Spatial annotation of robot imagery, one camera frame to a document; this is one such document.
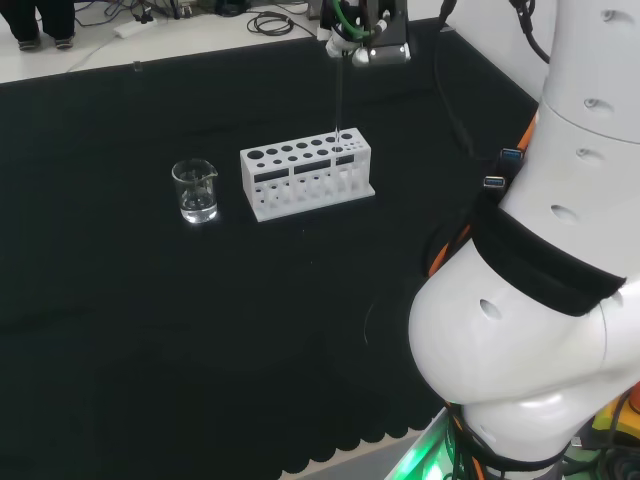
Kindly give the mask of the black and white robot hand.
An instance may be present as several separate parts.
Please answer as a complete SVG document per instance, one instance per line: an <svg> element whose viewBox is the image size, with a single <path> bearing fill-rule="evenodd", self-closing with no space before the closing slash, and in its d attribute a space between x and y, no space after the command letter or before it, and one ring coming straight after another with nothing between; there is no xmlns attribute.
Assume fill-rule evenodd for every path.
<svg viewBox="0 0 640 480"><path fill-rule="evenodd" d="M331 58L356 67L411 59L406 1L321 1L319 21Z"/></svg>

